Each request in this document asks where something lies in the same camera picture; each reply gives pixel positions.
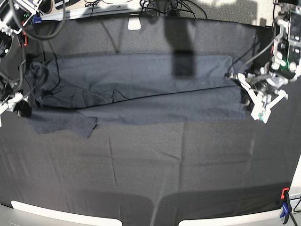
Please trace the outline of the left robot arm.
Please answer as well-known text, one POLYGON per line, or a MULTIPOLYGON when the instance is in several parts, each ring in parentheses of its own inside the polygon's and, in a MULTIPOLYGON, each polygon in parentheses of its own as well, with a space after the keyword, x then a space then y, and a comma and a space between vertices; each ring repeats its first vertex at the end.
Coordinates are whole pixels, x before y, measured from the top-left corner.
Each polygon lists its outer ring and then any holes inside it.
POLYGON ((301 2, 275 0, 273 3, 280 6, 280 11, 273 18, 271 42, 232 75, 248 95, 253 108, 261 111, 268 111, 288 98, 282 86, 301 76, 301 2), (247 73, 246 66, 266 51, 270 51, 269 61, 259 71, 247 73))

